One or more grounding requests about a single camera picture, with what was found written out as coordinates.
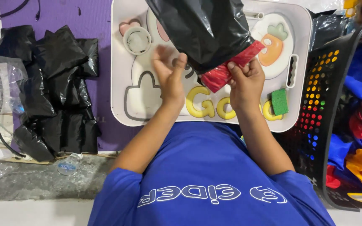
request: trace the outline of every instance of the black plastic basket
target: black plastic basket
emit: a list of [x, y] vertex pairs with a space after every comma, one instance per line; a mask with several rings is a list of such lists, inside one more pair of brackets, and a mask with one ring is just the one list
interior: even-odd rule
[[339, 98], [354, 52], [362, 43], [362, 26], [356, 32], [335, 39], [309, 53], [301, 109], [290, 130], [274, 134], [288, 153], [297, 172], [314, 184], [332, 207], [359, 212], [362, 189], [347, 181], [331, 189], [325, 186], [329, 143]]

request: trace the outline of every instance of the purple yoga mat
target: purple yoga mat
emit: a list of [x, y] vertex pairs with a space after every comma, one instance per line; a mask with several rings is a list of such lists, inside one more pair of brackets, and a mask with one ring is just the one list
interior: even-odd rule
[[[0, 0], [0, 11], [11, 11], [22, 2], [23, 0]], [[2, 19], [3, 28], [31, 24], [37, 40], [44, 36], [46, 29], [55, 32], [66, 24], [76, 38], [98, 38], [100, 77], [88, 79], [87, 88], [93, 113], [103, 134], [98, 140], [100, 151], [122, 150], [141, 129], [122, 125], [110, 109], [111, 2], [112, 0], [40, 0], [40, 20], [36, 22], [38, 3], [37, 0], [30, 0], [22, 10]], [[18, 117], [14, 116], [14, 128], [19, 125]], [[17, 149], [16, 144], [12, 143], [13, 148]]]

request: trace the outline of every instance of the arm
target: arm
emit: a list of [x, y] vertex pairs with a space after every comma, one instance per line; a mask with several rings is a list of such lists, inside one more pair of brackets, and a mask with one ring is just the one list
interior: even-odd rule
[[237, 114], [251, 158], [267, 175], [294, 171], [289, 156], [273, 137], [259, 110], [265, 74], [258, 60], [254, 58], [244, 67], [231, 62], [228, 67], [233, 76], [231, 106]]
[[168, 59], [168, 48], [158, 46], [153, 55], [153, 66], [162, 91], [163, 103], [143, 129], [128, 143], [115, 160], [111, 170], [122, 168], [143, 173], [168, 132], [177, 119], [185, 103], [181, 74], [187, 63], [187, 55], [180, 54], [174, 68], [164, 64]]

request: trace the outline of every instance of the blue t-shirt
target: blue t-shirt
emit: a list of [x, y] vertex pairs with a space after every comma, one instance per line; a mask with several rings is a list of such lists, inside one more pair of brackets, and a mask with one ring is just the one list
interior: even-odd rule
[[182, 122], [143, 175], [107, 176], [88, 225], [335, 224], [306, 176], [267, 176], [226, 124]]

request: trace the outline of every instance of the green sponge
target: green sponge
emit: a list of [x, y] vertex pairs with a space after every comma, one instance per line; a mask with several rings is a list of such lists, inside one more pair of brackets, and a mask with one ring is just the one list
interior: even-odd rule
[[272, 93], [272, 107], [275, 116], [283, 115], [288, 112], [286, 89], [276, 90]]

